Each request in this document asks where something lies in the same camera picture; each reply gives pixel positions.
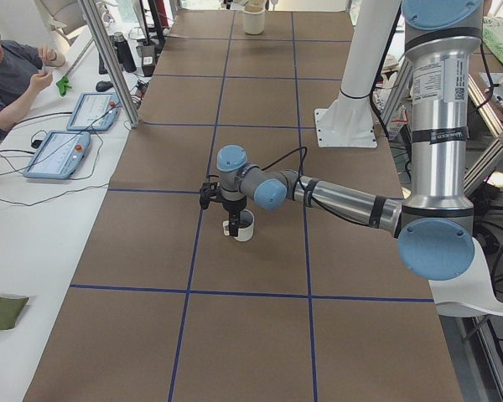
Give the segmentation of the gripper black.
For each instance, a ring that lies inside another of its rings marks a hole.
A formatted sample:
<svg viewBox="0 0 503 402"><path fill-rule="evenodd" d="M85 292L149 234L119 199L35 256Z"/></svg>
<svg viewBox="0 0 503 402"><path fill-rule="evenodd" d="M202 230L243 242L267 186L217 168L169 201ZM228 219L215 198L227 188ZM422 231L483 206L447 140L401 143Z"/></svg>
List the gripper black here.
<svg viewBox="0 0 503 402"><path fill-rule="evenodd" d="M222 199L222 206L228 213L228 233L232 237L237 237L239 232L239 213L246 208L246 197L237 200Z"/></svg>

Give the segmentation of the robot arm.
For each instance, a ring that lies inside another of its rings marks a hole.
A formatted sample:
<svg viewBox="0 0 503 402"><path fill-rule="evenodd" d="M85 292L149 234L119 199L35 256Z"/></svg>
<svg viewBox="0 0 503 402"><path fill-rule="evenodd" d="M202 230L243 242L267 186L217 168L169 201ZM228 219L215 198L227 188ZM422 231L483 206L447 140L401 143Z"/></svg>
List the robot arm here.
<svg viewBox="0 0 503 402"><path fill-rule="evenodd" d="M480 1L364 1L338 98L315 112L321 147L374 147L371 98L388 39L406 22L412 64L412 191L395 201L309 178L266 172L237 145L217 155L219 180L202 188L200 204L221 203L238 236L248 200L267 210L291 199L397 240L403 264L432 281L461 276L475 260L473 206L464 194L469 57L480 46Z"/></svg>

